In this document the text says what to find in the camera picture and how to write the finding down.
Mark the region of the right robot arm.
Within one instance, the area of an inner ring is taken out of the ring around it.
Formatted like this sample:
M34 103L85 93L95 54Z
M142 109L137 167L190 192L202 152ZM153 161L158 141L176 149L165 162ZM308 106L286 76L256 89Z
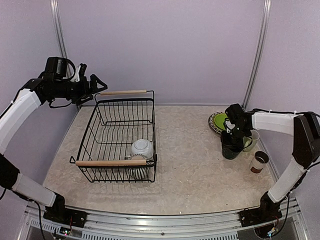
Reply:
M284 140L278 147L278 156L284 157L287 167L275 184L260 198L259 207L239 212L243 226L255 225L282 217L280 205L290 196L315 166L320 157L319 115L312 112L272 111L255 108L244 111L240 104L232 104L225 111L225 129L220 135L222 155L235 159L244 150L243 139L252 132L263 131Z

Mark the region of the white brown cup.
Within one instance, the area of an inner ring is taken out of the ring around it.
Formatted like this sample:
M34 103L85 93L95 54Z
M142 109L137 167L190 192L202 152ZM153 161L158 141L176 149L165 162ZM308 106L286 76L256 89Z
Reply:
M259 174L269 162L269 156L264 151L257 151L250 162L249 169L252 173Z

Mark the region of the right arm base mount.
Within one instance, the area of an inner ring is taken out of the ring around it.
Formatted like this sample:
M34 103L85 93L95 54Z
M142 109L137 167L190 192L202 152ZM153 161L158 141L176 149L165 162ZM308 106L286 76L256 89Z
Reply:
M283 216L280 210L283 200L273 202L268 196L268 192L265 192L260 198L259 207L245 208L238 213L241 226L248 227L280 219Z

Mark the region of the white ceramic bowl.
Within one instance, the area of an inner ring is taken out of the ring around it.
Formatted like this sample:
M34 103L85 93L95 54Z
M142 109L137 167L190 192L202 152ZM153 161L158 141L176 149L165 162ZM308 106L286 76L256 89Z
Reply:
M138 139L131 145L131 154L143 155L150 160L153 158L154 148L149 140Z

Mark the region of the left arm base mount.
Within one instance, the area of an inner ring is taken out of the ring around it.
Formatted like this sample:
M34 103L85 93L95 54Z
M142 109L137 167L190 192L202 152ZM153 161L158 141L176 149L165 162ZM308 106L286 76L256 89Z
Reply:
M81 210L67 208L65 205L65 198L55 194L55 200L52 206L46 206L44 212L44 219L56 223L68 225L70 227L84 228L88 213Z

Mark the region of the bright green plate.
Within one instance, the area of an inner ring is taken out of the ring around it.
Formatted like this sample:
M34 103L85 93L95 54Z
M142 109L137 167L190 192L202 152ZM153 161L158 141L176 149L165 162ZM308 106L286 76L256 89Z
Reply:
M225 126L224 122L225 119L227 119L227 115L224 112L218 112L214 117L213 117L213 123L217 128L219 128L222 131L225 131Z

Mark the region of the light green mug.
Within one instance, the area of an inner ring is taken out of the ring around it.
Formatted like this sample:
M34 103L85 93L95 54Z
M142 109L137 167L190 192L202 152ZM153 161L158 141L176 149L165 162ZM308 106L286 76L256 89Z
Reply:
M260 134L256 130L251 130L251 136L245 136L243 138L243 152L250 152L260 139Z

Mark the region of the dark green mug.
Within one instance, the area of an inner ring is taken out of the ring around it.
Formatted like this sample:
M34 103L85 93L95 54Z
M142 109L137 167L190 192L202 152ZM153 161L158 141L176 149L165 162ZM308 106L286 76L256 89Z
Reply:
M241 151L242 149L236 146L230 146L230 145L222 146L222 155L227 160L235 159L240 154Z

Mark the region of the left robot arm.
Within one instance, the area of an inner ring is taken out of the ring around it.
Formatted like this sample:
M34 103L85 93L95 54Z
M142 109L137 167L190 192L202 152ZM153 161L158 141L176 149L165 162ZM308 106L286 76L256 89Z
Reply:
M30 79L17 92L9 106L0 115L0 185L22 199L45 207L44 218L68 224L81 216L76 210L66 208L65 198L25 176L4 153L15 133L25 120L44 103L52 109L56 99L80 106L93 99L94 94L107 90L106 83L95 74L87 79L87 66L63 57L49 57L44 71Z

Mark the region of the black wire dish rack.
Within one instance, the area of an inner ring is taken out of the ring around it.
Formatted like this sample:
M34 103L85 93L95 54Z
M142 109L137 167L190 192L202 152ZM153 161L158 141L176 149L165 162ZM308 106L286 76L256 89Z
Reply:
M85 128L76 156L69 162L77 165L91 183L153 183L156 178L156 121L155 92L138 90L120 97L111 93L94 97L95 106ZM118 161L131 154L132 144L145 139L153 145L153 158L149 164L120 166ZM149 168L148 178L134 180L130 168Z

